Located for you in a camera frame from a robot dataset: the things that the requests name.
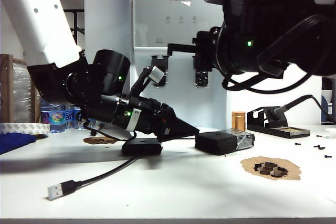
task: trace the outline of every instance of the black sponge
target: black sponge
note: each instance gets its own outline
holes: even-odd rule
[[[196,136],[195,148],[215,155],[237,150],[237,136],[221,131],[204,132]]]

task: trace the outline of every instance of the plastic wrap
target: plastic wrap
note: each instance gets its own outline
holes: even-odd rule
[[[251,133],[236,129],[224,130],[222,132],[235,135],[237,137],[237,150],[243,150],[254,146],[255,137]]]
[[[31,122],[32,87],[27,67],[14,62],[13,76],[14,122]]]
[[[0,115],[1,115],[1,82],[0,82]]]

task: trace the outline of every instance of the tape roll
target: tape roll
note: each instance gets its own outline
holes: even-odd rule
[[[0,123],[0,134],[24,133],[24,134],[48,134],[50,125],[45,123]]]

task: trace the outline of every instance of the usb cable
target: usb cable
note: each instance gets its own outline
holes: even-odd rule
[[[50,186],[48,187],[48,199],[49,200],[54,200],[63,196],[66,196],[68,194],[72,194],[74,191],[88,186],[94,182],[97,182],[103,178],[106,178],[114,173],[119,172],[120,170],[123,170],[124,168],[126,168],[127,166],[129,166],[130,164],[134,163],[136,160],[138,159],[138,157],[133,157],[131,159],[129,159],[128,161],[126,161],[125,163],[119,165],[118,167],[104,173],[101,174],[99,176],[84,180],[84,181],[73,181],[73,180],[69,180],[63,183],[60,183],[58,185],[55,186]]]

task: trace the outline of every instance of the blue cloth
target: blue cloth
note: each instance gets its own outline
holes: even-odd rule
[[[22,133],[0,134],[0,154],[15,150],[36,141],[36,137]]]

